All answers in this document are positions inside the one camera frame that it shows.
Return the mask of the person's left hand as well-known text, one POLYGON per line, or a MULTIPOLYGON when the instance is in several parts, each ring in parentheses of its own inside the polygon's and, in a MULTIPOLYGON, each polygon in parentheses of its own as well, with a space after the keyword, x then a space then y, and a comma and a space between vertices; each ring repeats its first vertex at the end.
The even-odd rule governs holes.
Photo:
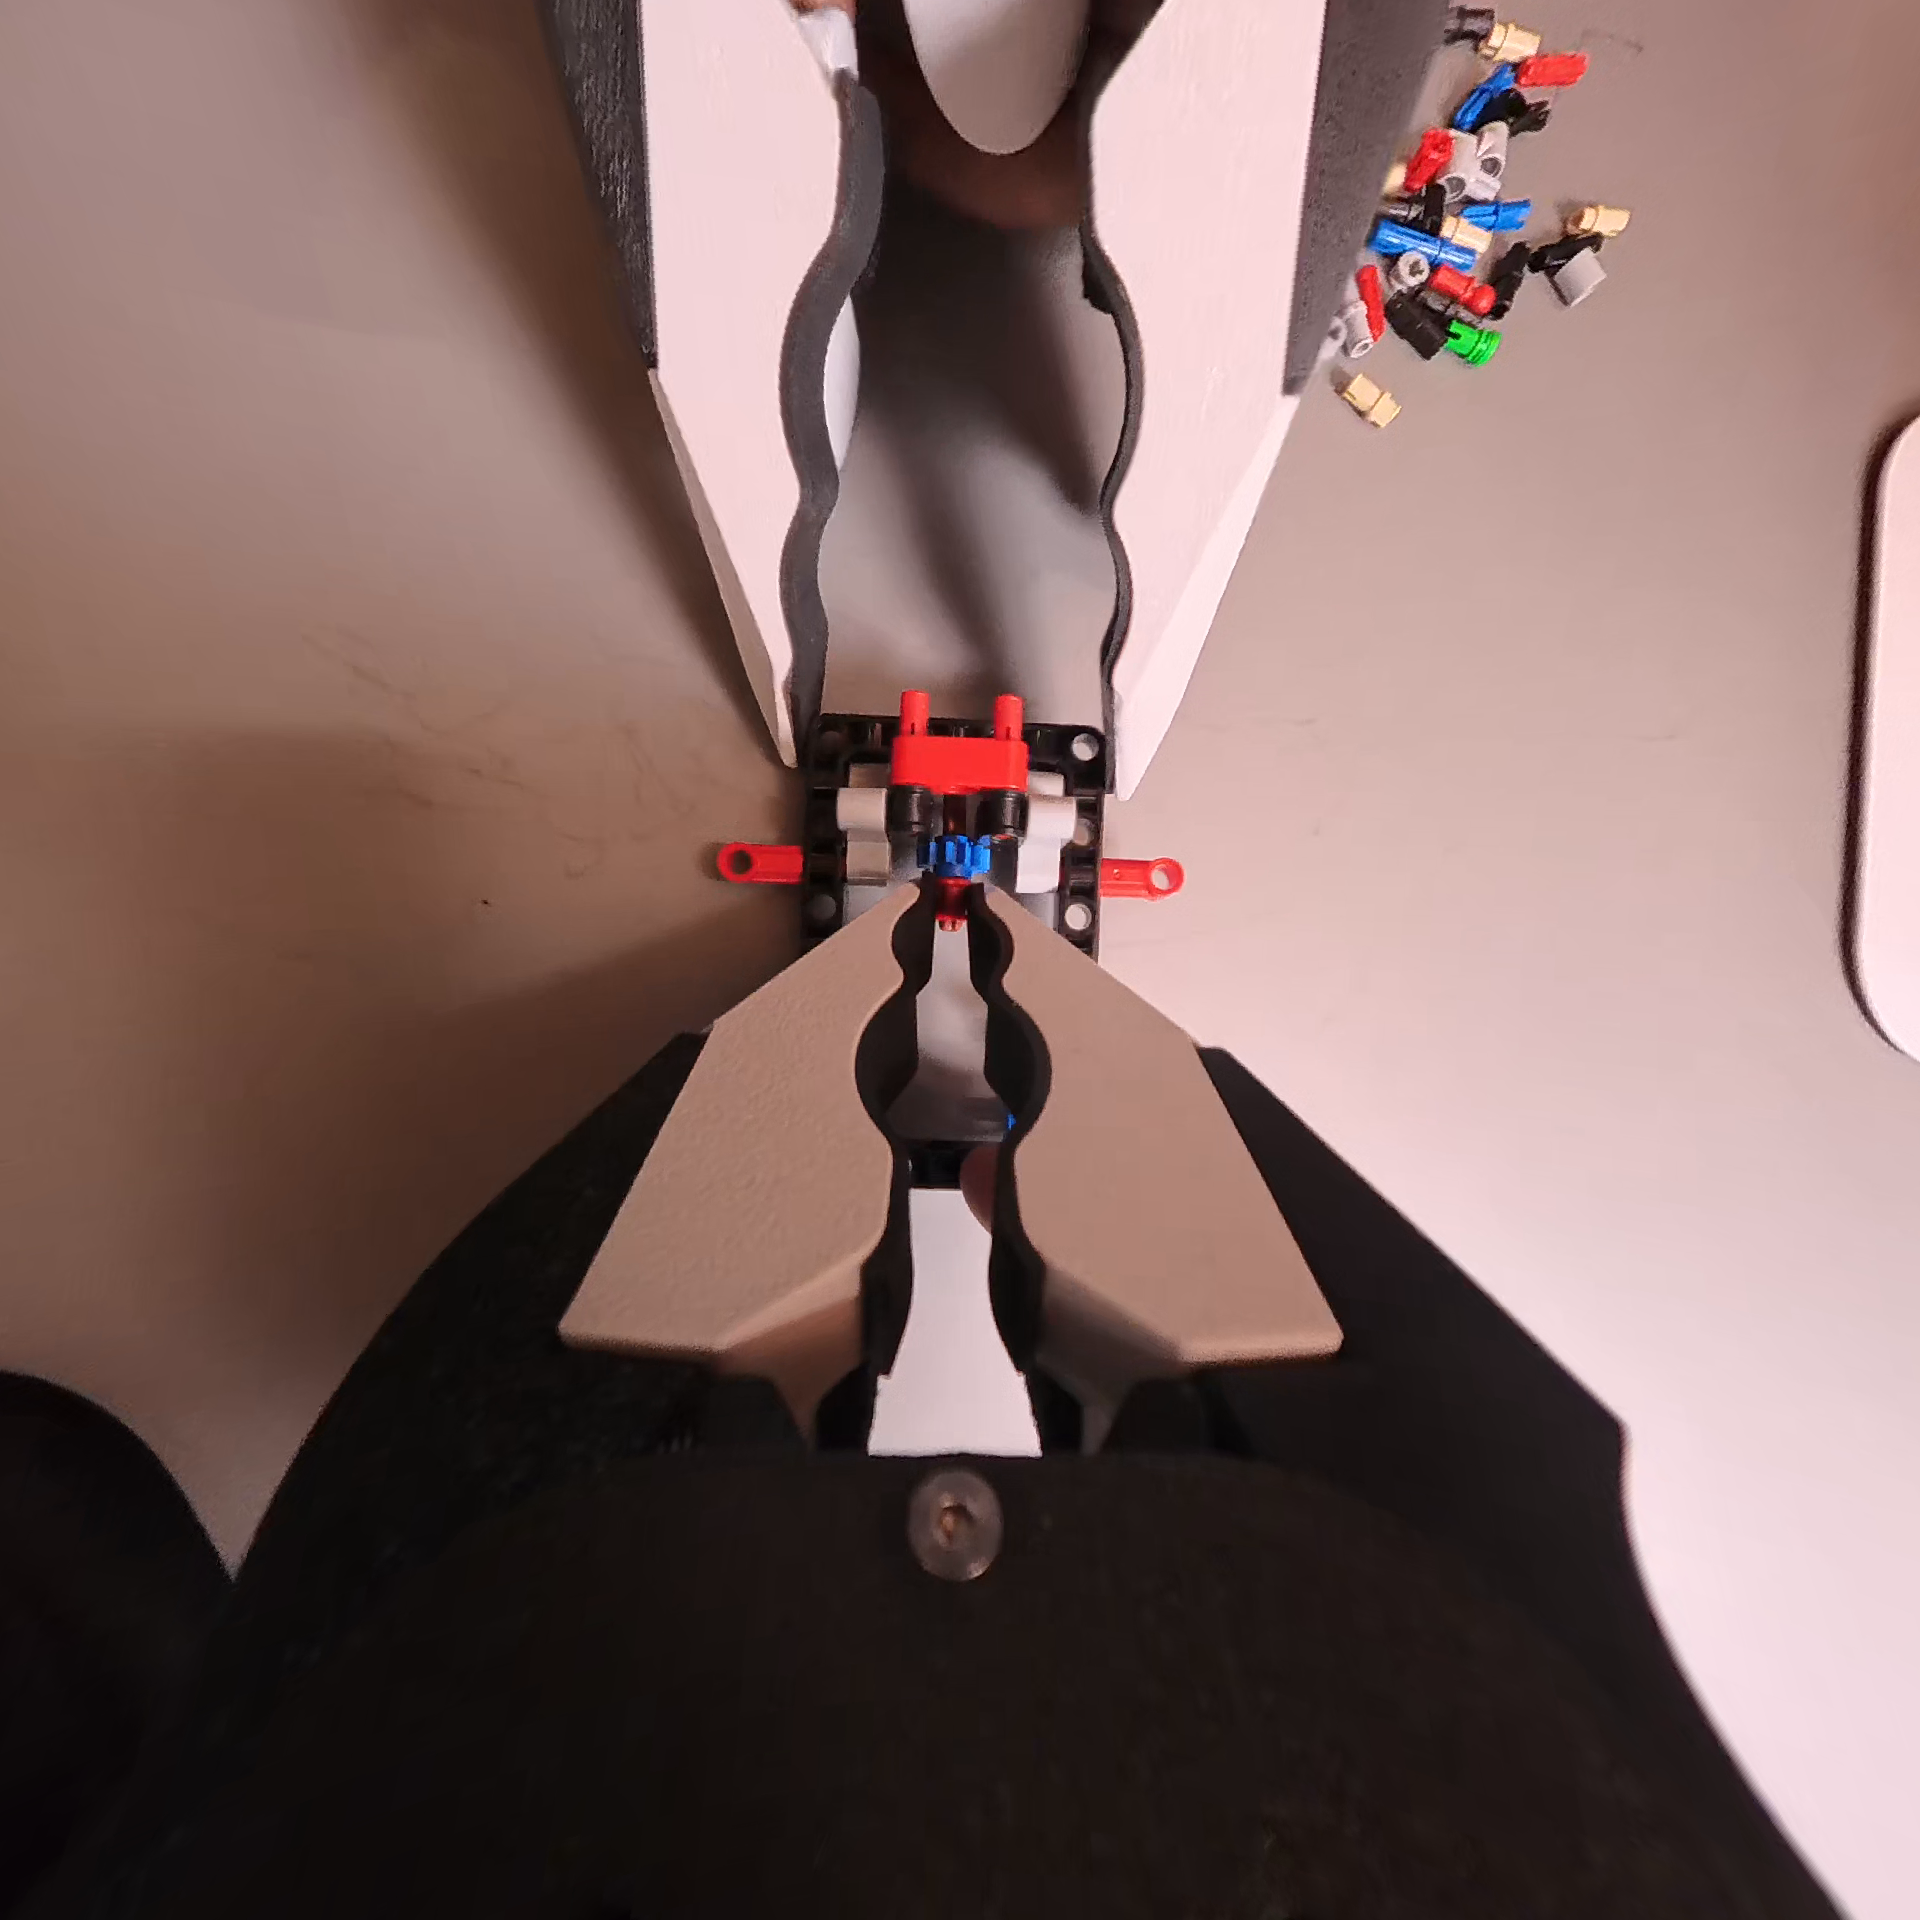
POLYGON ((812 53, 878 99, 890 167, 1000 229, 1073 229, 1085 118, 1154 5, 795 2, 812 53))

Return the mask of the white book stand base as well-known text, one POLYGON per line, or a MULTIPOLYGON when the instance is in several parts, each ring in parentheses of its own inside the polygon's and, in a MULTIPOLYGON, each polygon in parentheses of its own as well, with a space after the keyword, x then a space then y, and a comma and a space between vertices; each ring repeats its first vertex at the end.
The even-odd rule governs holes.
POLYGON ((1917 1057, 1917 419, 1866 472, 1840 934, 1861 1018, 1917 1057))

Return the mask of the black lego frame assembly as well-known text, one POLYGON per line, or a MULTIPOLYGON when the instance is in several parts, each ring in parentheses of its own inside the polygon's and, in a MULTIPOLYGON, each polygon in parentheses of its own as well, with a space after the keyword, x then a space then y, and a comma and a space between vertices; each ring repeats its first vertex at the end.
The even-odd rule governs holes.
POLYGON ((986 1007, 958 959, 973 889, 1010 881, 1021 908, 1057 914, 1043 924, 1088 959, 1099 905, 1156 898, 1154 875, 1180 887, 1164 860, 1100 856, 1102 735, 1026 720, 1013 695, 992 723, 930 717, 922 691, 906 691, 897 719, 824 715, 801 756, 801 842, 790 848, 728 843, 716 871, 732 884, 795 887, 801 941, 820 947, 899 887, 933 894, 930 977, 918 996, 918 1047, 933 1041, 933 1089, 910 1097, 902 1146, 957 1148, 1005 1135, 1004 1104, 980 1067, 986 1007))

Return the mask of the pile of small lego pieces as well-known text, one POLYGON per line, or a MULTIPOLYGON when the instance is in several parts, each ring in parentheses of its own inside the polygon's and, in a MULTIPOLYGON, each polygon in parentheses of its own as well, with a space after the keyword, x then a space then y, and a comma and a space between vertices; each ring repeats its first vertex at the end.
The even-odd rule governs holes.
POLYGON ((1534 203, 1516 180, 1529 145, 1586 79, 1584 45, 1477 5, 1444 5, 1441 45, 1460 76, 1392 158, 1322 348, 1332 394, 1369 429, 1402 411, 1365 365, 1371 354, 1396 342, 1426 365, 1482 371, 1529 287, 1578 307, 1629 229, 1624 204, 1534 203))

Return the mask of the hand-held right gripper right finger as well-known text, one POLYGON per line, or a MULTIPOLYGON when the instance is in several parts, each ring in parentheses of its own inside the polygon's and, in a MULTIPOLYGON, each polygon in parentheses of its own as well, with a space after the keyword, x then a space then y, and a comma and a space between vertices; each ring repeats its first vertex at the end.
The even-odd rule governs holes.
POLYGON ((1325 1359, 1342 1331, 1199 1047, 997 889, 973 889, 995 1330, 1043 1451, 1093 1451, 1132 1390, 1325 1359))

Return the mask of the dark cloth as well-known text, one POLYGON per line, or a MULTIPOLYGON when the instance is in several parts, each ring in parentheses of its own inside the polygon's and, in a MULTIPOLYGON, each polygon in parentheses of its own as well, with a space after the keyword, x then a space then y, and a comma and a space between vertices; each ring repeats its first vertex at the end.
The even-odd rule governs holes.
POLYGON ((1 1376, 1 1913, 97 1837, 229 1591, 184 1490, 93 1401, 1 1376))

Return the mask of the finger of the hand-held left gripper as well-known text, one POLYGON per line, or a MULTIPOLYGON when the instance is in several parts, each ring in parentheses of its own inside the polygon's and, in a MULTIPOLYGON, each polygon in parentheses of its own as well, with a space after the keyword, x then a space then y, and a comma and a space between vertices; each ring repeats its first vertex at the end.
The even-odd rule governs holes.
POLYGON ((1117 287, 1125 564, 1113 785, 1138 791, 1189 686, 1298 399, 1287 333, 1319 2, 1161 5, 1090 112, 1090 235, 1117 287))
POLYGON ((884 145, 852 5, 639 5, 654 392, 780 759, 824 703, 820 566, 884 145))

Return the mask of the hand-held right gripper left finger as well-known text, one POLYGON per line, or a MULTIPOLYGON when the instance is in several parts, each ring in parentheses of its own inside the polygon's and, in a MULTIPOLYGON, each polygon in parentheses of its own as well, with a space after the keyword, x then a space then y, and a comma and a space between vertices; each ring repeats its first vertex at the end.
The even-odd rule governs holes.
POLYGON ((569 1347, 767 1380, 808 1439, 870 1417, 911 1293, 908 1148, 933 894, 906 884, 723 1015, 564 1311, 569 1347))

